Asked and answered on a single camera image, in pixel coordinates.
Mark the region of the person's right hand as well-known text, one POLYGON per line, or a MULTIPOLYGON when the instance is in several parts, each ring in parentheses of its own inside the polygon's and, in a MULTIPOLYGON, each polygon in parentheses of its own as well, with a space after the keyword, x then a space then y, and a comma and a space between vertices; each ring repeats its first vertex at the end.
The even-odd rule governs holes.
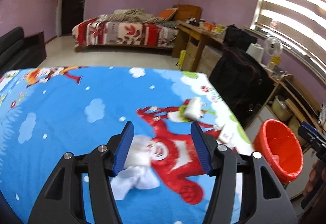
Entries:
POLYGON ((312 170, 309 173, 308 182, 306 183, 306 187, 304 188, 303 196, 307 196, 313 190, 314 181, 316 178, 316 167, 317 167, 318 161, 319 160, 316 160, 312 165, 312 170))

